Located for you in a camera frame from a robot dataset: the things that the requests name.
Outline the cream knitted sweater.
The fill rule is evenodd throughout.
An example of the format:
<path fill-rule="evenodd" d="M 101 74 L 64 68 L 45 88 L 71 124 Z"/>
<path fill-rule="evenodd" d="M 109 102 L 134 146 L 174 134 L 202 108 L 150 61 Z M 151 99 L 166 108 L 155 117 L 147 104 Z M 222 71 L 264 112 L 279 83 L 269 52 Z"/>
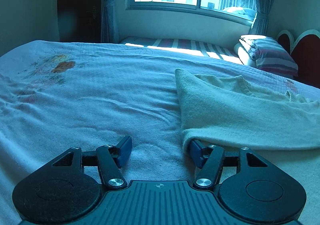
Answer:
<path fill-rule="evenodd" d="M 279 93 L 243 76 L 193 75 L 176 69 L 183 151 L 193 139 L 255 150 L 319 148 L 319 101 Z"/>

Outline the floral light bed sheet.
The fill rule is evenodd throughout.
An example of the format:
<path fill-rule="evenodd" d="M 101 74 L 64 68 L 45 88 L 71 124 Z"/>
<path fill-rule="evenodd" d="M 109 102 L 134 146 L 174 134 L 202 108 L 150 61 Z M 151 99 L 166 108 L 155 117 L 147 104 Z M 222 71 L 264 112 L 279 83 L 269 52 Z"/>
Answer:
<path fill-rule="evenodd" d="M 70 147 L 133 138 L 127 180 L 193 180 L 175 70 L 231 77 L 312 100 L 319 89 L 210 57 L 122 44 L 33 41 L 1 57 L 1 224 L 18 224 L 17 183 Z"/>

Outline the striped folded pillow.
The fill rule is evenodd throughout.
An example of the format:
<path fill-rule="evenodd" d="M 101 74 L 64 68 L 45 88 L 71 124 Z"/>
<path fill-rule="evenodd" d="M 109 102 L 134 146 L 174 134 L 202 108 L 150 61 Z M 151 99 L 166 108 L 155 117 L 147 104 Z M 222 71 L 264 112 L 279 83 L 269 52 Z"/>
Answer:
<path fill-rule="evenodd" d="M 244 65 L 283 77 L 298 76 L 298 65 L 272 37 L 242 35 L 234 46 L 234 52 Z"/>

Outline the striped mattress by window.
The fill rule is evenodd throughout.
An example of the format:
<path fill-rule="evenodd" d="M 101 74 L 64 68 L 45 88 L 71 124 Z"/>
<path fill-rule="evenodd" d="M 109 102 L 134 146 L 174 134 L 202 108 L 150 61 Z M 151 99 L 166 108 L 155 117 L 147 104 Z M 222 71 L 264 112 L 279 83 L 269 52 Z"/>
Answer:
<path fill-rule="evenodd" d="M 120 44 L 140 48 L 160 49 L 194 56 L 206 56 L 243 65 L 242 61 L 234 51 L 215 44 L 201 41 L 185 39 L 148 39 L 142 37 L 127 37 L 123 39 Z"/>

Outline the red white scalloped headboard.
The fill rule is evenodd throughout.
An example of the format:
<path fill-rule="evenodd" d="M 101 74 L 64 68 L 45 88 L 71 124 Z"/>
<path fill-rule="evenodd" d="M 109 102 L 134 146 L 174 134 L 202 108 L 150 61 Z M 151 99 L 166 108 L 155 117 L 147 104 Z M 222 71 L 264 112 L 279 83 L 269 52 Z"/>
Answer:
<path fill-rule="evenodd" d="M 290 54 L 298 65 L 298 76 L 295 81 L 316 88 L 320 84 L 320 39 L 319 31 L 304 31 L 296 39 L 288 30 L 282 30 L 276 38 L 277 42 Z"/>

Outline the dark wooden door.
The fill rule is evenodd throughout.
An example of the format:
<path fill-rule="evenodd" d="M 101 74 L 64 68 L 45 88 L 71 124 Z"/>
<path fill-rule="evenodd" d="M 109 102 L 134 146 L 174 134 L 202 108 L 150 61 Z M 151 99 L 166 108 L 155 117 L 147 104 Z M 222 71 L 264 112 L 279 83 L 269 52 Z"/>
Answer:
<path fill-rule="evenodd" d="M 99 43 L 101 0 L 57 0 L 61 42 Z"/>

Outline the left blue curtain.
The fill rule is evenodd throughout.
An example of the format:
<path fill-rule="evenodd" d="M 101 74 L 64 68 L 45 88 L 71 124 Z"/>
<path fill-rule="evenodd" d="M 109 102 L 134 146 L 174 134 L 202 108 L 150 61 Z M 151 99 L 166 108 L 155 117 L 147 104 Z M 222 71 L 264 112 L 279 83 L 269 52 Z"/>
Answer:
<path fill-rule="evenodd" d="M 101 0 L 101 43 L 119 41 L 115 1 Z"/>

